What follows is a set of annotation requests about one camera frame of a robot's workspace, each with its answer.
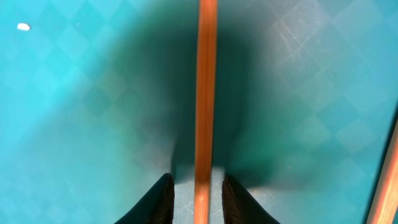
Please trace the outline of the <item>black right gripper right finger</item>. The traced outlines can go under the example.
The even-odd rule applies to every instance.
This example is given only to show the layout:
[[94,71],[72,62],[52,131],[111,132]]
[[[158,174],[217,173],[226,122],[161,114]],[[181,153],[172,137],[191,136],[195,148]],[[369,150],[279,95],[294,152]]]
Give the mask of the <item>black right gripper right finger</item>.
[[279,224],[231,175],[223,180],[222,206],[225,224]]

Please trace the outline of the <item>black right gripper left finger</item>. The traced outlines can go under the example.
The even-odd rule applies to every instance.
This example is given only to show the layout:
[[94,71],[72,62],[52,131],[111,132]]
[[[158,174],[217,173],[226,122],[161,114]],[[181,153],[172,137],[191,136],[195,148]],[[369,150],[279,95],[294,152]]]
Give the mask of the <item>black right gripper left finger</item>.
[[172,175],[165,173],[115,224],[172,224],[174,185]]

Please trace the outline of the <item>wooden chopstick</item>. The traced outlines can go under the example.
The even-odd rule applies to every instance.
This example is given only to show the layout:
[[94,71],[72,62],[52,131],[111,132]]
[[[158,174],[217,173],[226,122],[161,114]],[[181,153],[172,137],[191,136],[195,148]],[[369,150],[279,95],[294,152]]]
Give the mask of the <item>wooden chopstick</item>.
[[366,224],[392,224],[397,210],[397,123],[383,162]]
[[194,224],[208,224],[213,147],[218,1],[200,0],[195,107]]

